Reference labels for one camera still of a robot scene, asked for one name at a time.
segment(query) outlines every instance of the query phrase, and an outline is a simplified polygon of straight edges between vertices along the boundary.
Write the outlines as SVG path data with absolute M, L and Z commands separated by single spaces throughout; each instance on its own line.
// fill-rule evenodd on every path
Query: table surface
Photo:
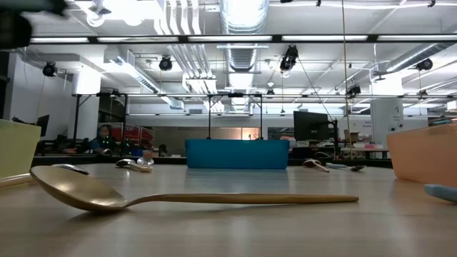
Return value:
M 0 256 L 456 256 L 457 205 L 391 169 L 360 173 L 81 165 L 128 199 L 153 193 L 353 194 L 358 203 L 242 206 L 143 203 L 95 215 L 36 184 L 0 189 Z

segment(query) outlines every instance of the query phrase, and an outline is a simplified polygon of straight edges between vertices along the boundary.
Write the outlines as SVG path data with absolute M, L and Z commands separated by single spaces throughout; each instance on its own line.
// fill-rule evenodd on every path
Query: computer monitor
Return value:
M 36 125 L 41 127 L 41 135 L 40 136 L 45 136 L 46 135 L 46 130 L 48 129 L 48 122 L 49 122 L 49 115 L 45 115 L 45 116 L 39 117 L 38 121 L 36 121 Z
M 328 116 L 307 111 L 294 111 L 293 131 L 297 141 L 327 140 L 330 138 Z

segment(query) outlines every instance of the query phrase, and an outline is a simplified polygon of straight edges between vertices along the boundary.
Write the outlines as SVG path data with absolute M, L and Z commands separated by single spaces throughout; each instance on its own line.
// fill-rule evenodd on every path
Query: cable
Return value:
M 284 111 L 284 77 L 281 77 L 281 95 L 282 95 L 282 101 L 281 101 L 281 113 L 283 114 Z
M 26 72 L 26 58 L 28 58 L 28 57 L 27 57 L 27 54 L 25 53 L 25 51 L 23 51 L 22 49 L 18 49 L 18 50 L 24 55 L 24 60 L 22 60 L 22 63 L 24 65 L 23 69 L 24 69 L 24 78 L 26 79 L 26 87 L 28 88 L 29 80 L 27 79 L 27 72 Z
M 41 96 L 43 95 L 44 91 L 44 81 L 46 80 L 46 76 L 43 75 L 43 85 L 41 86 L 41 92 L 40 92 L 40 97 L 38 98 L 38 107 L 36 107 L 36 118 L 39 117 L 40 114 L 40 103 L 41 103 Z
M 305 66 L 303 66 L 303 64 L 301 63 L 300 57 L 297 57 L 297 59 L 298 59 L 298 61 L 300 62 L 301 68 L 303 69 L 303 72 L 305 73 L 306 78 L 308 79 L 308 82 L 309 82 L 309 84 L 311 85 L 311 88 L 313 88 L 314 93 L 317 95 L 317 98 L 318 98 L 319 101 L 321 102 L 323 108 L 326 110 L 326 113 L 327 113 L 328 117 L 330 117 L 330 119 L 333 120 L 332 116 L 330 115 L 330 113 L 328 112 L 328 110 L 327 110 L 327 108 L 326 108 L 326 105 L 322 102 L 321 97 L 320 97 L 319 94 L 317 93 L 317 90 L 314 88 L 313 82 L 311 82 L 311 80 L 310 80 L 310 78 L 309 78 L 309 76 L 308 76 L 308 73 L 307 73 L 306 70 L 305 70 Z
M 341 0 L 341 9 L 343 11 L 343 52 L 344 52 L 344 78 L 346 84 L 346 119 L 348 122 L 348 133 L 349 133 L 349 155 L 351 156 L 351 160 L 353 159 L 352 156 L 352 138 L 351 138 L 351 127 L 349 126 L 349 103 L 348 103 L 348 66 L 346 64 L 346 19 L 344 15 L 344 0 Z
M 419 90 L 422 91 L 422 78 L 421 78 L 421 70 L 418 70 L 419 72 Z M 422 106 L 421 106 L 422 100 L 419 101 L 419 115 L 422 115 Z
M 281 62 L 281 57 L 282 57 L 282 56 L 280 56 L 279 59 L 278 59 L 278 61 L 276 62 L 276 66 L 274 67 L 273 73 L 271 74 L 270 78 L 268 79 L 268 82 L 270 82 L 271 79 L 273 78 L 273 75 L 274 75 L 276 69 L 278 68 L 279 63 Z

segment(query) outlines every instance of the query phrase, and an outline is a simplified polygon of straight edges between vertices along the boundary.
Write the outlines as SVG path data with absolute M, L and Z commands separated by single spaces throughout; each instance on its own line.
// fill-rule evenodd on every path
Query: gold spoon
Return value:
M 300 204 L 358 201 L 357 196 L 319 196 L 254 193 L 176 193 L 144 196 L 127 201 L 120 193 L 90 176 L 52 166 L 35 166 L 30 174 L 51 196 L 86 211 L 121 211 L 149 201 L 180 203 Z

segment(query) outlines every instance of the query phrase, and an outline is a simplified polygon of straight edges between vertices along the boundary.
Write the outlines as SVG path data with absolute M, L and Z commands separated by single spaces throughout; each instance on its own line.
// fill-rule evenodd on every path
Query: teal bin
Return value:
M 286 140 L 186 140 L 189 168 L 286 169 Z

